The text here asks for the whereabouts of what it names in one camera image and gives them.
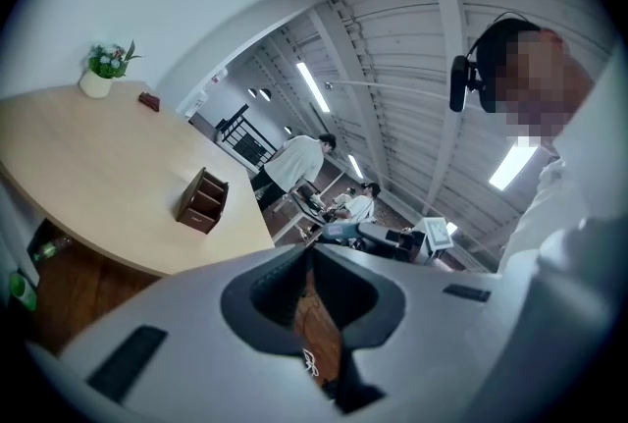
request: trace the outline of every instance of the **wooden box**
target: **wooden box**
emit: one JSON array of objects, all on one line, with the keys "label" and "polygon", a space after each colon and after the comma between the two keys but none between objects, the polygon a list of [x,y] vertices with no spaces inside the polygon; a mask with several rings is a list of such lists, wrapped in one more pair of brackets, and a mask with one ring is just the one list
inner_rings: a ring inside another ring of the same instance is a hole
[{"label": "wooden box", "polygon": [[223,183],[203,169],[183,192],[177,221],[207,235],[220,221],[227,202],[229,183]]}]

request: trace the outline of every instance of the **headset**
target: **headset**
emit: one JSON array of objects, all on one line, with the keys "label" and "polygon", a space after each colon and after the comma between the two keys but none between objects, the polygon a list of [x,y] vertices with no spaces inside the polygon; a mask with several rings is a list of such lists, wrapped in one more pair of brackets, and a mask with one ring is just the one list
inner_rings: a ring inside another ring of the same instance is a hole
[{"label": "headset", "polygon": [[453,59],[453,63],[451,64],[451,89],[449,93],[449,109],[451,109],[455,113],[462,112],[464,109],[464,104],[467,98],[467,89],[469,91],[478,90],[480,95],[480,103],[482,104],[482,108],[487,113],[494,113],[496,111],[495,108],[495,94],[489,92],[487,90],[486,82],[478,79],[478,65],[477,62],[471,62],[469,57],[471,54],[477,49],[478,45],[485,37],[485,34],[491,26],[493,26],[501,17],[504,15],[516,15],[523,19],[525,22],[530,24],[531,22],[526,19],[523,15],[514,12],[514,11],[506,11],[502,14],[498,15],[496,19],[494,19],[482,32],[482,35],[478,37],[478,39],[473,43],[469,53],[465,55],[458,55]]}]

